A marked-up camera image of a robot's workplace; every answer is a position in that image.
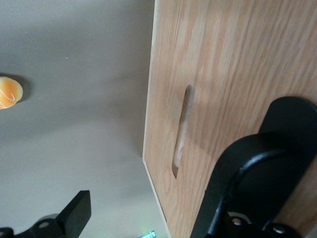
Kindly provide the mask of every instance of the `wood grain surface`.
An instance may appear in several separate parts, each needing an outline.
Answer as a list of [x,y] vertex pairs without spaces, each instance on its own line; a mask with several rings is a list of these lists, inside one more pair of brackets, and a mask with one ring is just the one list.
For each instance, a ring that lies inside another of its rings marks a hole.
[[[188,85],[196,90],[175,178]],[[221,153],[257,133],[286,95],[317,103],[316,0],[156,0],[144,162],[172,238],[190,237]],[[276,218],[304,236],[317,222],[316,171],[315,159]]]

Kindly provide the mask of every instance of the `green light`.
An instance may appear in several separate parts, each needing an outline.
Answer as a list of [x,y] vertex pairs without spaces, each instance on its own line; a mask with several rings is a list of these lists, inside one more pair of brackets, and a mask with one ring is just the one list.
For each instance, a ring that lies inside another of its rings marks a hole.
[[154,231],[151,231],[151,232],[148,233],[147,235],[142,236],[142,237],[137,237],[137,238],[157,238],[157,235],[155,235],[155,232],[154,232]]

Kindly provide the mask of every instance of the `wooden cabinet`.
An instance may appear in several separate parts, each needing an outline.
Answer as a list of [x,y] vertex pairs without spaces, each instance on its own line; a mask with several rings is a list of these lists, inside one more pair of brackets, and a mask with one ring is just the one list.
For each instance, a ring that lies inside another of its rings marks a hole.
[[[317,1],[155,4],[144,163],[171,237],[189,238],[225,148],[257,133],[276,98],[317,103]],[[317,222],[316,171],[315,159],[276,218],[304,236]]]

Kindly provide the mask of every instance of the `orange object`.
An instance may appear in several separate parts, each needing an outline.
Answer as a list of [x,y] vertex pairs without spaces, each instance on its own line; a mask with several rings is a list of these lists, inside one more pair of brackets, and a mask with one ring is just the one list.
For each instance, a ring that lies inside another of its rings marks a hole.
[[23,95],[22,86],[8,77],[0,77],[0,109],[14,106]]

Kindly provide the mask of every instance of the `black clamp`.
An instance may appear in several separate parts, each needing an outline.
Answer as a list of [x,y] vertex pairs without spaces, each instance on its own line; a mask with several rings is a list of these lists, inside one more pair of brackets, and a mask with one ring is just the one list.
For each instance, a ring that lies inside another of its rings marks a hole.
[[80,191],[55,219],[40,220],[17,235],[11,228],[0,228],[0,238],[78,238],[90,216],[90,193]]
[[205,191],[191,238],[300,238],[273,223],[317,153],[317,107],[273,101],[259,133],[230,145]]

